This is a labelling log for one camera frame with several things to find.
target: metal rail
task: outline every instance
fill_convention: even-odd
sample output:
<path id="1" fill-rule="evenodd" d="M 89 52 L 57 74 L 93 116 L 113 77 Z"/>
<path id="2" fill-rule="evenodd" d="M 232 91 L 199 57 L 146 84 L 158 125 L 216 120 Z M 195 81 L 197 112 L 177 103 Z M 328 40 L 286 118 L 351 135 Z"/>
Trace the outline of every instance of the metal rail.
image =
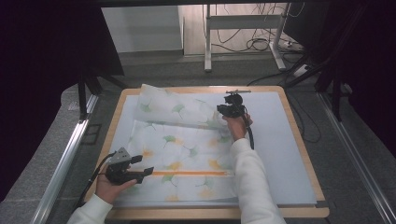
<path id="1" fill-rule="evenodd" d="M 367 165 L 365 164 L 361 154 L 358 149 L 353 144 L 352 139 L 349 137 L 347 130 L 345 129 L 342 122 L 338 121 L 332 112 L 332 103 L 329 100 L 327 93 L 318 93 L 318 98 L 323 104 L 326 113 L 332 122 L 335 131 L 338 134 L 341 142 L 346 149 L 346 152 L 351 159 L 353 165 L 355 166 L 364 187 L 366 187 L 368 193 L 370 194 L 380 216 L 384 219 L 386 224 L 396 224 L 396 216 L 389 205 L 389 201 L 384 195 L 382 189 L 378 186 L 373 175 L 370 173 Z"/>
<path id="2" fill-rule="evenodd" d="M 40 204 L 35 210 L 35 214 L 30 223 L 45 223 L 47 218 L 50 215 L 50 210 L 52 209 L 53 204 L 59 194 L 59 191 L 64 183 L 64 179 L 69 171 L 70 165 L 73 162 L 73 159 L 76 155 L 78 145 L 82 139 L 82 135 L 85 133 L 87 128 L 91 113 L 96 105 L 98 97 L 95 95 L 91 95 L 88 103 L 87 103 L 87 112 L 88 117 L 79 122 L 70 137 L 70 140 L 64 150 L 64 154 L 62 155 L 58 166 L 47 186 L 46 191 L 44 192 L 43 197 L 41 198 Z"/>

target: black curtain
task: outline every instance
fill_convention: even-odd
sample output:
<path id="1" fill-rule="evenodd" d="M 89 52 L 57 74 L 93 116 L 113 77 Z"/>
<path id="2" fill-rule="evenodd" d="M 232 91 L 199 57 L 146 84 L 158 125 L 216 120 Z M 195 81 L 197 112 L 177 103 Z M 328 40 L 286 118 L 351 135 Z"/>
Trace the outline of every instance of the black curtain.
<path id="1" fill-rule="evenodd" d="M 396 157 L 395 10 L 394 1 L 370 1 L 338 62 L 350 104 Z"/>
<path id="2" fill-rule="evenodd" d="M 2 1 L 0 15 L 3 201 L 54 121 L 62 92 L 93 70 L 123 71 L 99 7 Z"/>

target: left hand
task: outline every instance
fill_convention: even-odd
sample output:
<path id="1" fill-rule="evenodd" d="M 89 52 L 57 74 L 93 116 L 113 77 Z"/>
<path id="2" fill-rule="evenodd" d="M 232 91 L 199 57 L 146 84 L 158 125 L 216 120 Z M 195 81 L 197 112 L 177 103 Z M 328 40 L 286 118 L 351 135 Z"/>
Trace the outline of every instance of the left hand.
<path id="1" fill-rule="evenodd" d="M 102 169 L 101 174 L 106 172 L 107 165 Z M 113 204 L 114 200 L 120 195 L 120 193 L 135 185 L 137 180 L 130 180 L 123 183 L 122 185 L 113 185 L 105 175 L 99 175 L 96 180 L 96 192 L 95 194 L 103 201 Z"/>

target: orange strip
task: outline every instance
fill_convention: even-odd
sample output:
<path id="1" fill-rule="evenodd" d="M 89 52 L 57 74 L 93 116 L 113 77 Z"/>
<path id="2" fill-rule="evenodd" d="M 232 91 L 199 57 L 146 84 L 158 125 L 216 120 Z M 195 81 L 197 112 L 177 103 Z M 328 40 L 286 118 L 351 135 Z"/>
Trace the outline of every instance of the orange strip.
<path id="1" fill-rule="evenodd" d="M 153 175 L 227 175 L 219 171 L 154 171 Z"/>

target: right hand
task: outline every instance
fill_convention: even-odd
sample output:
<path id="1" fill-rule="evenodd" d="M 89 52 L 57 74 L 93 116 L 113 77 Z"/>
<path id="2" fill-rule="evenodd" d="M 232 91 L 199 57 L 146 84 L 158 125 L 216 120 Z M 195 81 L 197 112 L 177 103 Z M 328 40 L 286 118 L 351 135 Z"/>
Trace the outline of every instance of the right hand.
<path id="1" fill-rule="evenodd" d="M 253 123 L 253 120 L 250 119 L 249 114 L 245 114 L 244 116 L 245 118 L 247 118 L 249 124 Z M 245 138 L 245 135 L 247 134 L 247 126 L 245 124 L 245 121 L 242 119 L 242 117 L 238 117 L 234 119 L 223 116 L 222 118 L 227 121 L 228 129 L 230 129 L 234 141 L 241 138 Z"/>

